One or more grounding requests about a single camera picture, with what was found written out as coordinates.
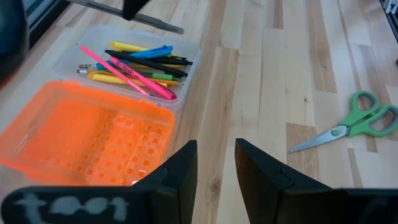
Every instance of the plastic bin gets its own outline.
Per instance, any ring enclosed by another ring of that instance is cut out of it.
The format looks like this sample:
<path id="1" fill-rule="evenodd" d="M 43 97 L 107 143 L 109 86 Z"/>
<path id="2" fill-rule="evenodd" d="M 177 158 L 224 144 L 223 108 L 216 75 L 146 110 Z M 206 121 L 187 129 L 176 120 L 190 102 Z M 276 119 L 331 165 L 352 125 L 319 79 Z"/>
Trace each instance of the plastic bin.
<path id="1" fill-rule="evenodd" d="M 109 55 L 105 53 L 104 50 L 111 49 L 109 46 L 110 41 L 139 45 L 148 49 L 160 47 L 162 45 L 172 45 L 174 48 L 173 54 L 186 57 L 189 61 L 192 61 L 193 64 L 185 69 L 188 76 L 185 81 L 183 81 L 183 85 L 171 87 L 175 92 L 177 99 L 168 101 L 156 96 L 145 96 L 127 85 L 113 85 L 87 80 L 85 75 L 77 74 L 76 69 L 79 64 L 96 63 L 92 58 L 80 50 L 80 46 L 84 45 L 101 58 L 109 59 Z M 55 74 L 62 80 L 73 80 L 81 83 L 83 86 L 90 86 L 99 90 L 116 93 L 118 95 L 127 96 L 137 100 L 145 99 L 147 101 L 153 101 L 157 106 L 167 108 L 175 113 L 183 105 L 199 59 L 200 48 L 197 44 L 176 41 L 137 30 L 118 29 L 110 26 L 94 26 L 87 31 L 74 48 L 70 49 L 65 56 L 60 59 L 54 70 Z"/>
<path id="2" fill-rule="evenodd" d="M 193 61 L 177 99 L 145 96 L 129 86 L 87 80 L 76 73 L 94 60 L 87 46 L 109 58 L 109 41 L 154 48 L 173 45 L 174 54 Z M 173 131 L 200 58 L 195 44 L 134 30 L 96 26 L 54 68 L 61 81 L 46 83 L 0 135 L 0 164 L 41 184 L 132 185 L 156 169 Z"/>

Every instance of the pink pen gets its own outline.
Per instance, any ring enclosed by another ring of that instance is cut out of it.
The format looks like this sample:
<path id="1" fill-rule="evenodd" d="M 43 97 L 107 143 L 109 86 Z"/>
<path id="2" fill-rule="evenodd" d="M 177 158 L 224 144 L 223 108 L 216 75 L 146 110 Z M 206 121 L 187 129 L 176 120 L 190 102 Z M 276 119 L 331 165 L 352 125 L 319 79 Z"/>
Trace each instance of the pink pen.
<path id="1" fill-rule="evenodd" d="M 132 77 L 142 82 L 145 86 L 148 86 L 151 90 L 153 90 L 154 92 L 165 98 L 166 100 L 174 100 L 177 98 L 177 96 L 172 90 L 147 79 L 146 77 L 142 76 L 140 73 L 134 71 L 134 69 L 130 68 L 125 63 L 120 62 L 117 58 L 111 57 L 110 61 L 114 63 L 116 66 L 118 66 L 121 70 L 127 72 Z"/>
<path id="2" fill-rule="evenodd" d="M 114 67 L 112 67 L 110 64 L 106 63 L 105 60 L 100 58 L 98 55 L 94 54 L 94 52 L 88 50 L 87 47 L 81 46 L 80 49 L 84 51 L 84 53 L 88 54 L 90 57 L 92 57 L 94 60 L 96 60 L 98 63 L 102 64 L 106 69 L 111 71 L 113 74 L 115 74 L 117 77 L 119 77 L 121 80 L 125 81 L 127 84 L 129 84 L 131 87 L 135 88 L 138 90 L 140 93 L 145 94 L 145 95 L 150 95 L 148 92 L 143 90 L 141 87 L 139 87 L 137 84 L 133 83 L 130 79 L 125 77 L 121 72 L 116 70 Z"/>

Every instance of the wooden table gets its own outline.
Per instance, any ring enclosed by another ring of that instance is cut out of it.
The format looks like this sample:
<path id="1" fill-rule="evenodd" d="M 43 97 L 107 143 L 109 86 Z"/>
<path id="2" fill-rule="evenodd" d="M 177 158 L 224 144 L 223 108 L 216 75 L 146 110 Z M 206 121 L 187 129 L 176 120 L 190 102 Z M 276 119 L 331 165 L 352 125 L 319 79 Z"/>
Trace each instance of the wooden table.
<path id="1" fill-rule="evenodd" d="M 103 2 L 121 7 L 119 0 Z M 355 91 L 370 90 L 398 105 L 398 45 L 378 0 L 152 0 L 142 13 L 185 34 L 70 6 L 0 92 L 0 131 L 43 83 L 56 79 L 54 63 L 85 29 L 109 24 L 201 45 L 201 63 L 167 152 L 198 140 L 193 223 L 248 223 L 234 166 L 236 138 L 331 187 L 398 187 L 397 134 L 287 153 L 344 118 Z M 6 167 L 0 180 L 2 196 L 32 184 Z"/>

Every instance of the orange tray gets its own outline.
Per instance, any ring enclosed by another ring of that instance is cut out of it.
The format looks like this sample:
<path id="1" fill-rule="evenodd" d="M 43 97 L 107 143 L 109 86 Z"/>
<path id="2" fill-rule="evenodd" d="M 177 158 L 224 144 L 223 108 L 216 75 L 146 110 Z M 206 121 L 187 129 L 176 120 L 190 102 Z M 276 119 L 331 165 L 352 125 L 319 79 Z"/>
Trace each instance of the orange tray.
<path id="1" fill-rule="evenodd" d="M 160 165 L 173 128 L 167 109 L 50 82 L 0 135 L 0 163 L 42 184 L 132 185 Z"/>

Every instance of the scissors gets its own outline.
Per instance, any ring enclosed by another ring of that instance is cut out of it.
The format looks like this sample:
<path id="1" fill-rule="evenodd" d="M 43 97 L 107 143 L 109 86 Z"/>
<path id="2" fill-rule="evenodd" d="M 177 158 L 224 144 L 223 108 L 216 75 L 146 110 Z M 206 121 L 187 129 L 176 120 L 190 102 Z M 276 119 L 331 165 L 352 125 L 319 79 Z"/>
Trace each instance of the scissors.
<path id="1" fill-rule="evenodd" d="M 362 110 L 358 107 L 359 99 L 363 97 L 369 100 L 370 108 Z M 383 137 L 398 129 L 398 107 L 383 105 L 379 108 L 379 99 L 368 91 L 358 91 L 351 97 L 351 113 L 336 127 L 312 137 L 290 150 L 299 152 L 324 143 L 339 139 L 344 136 L 352 137 L 358 134 L 368 134 L 374 137 Z M 375 130 L 372 124 L 381 119 L 386 113 L 393 115 L 392 122 L 382 130 Z"/>

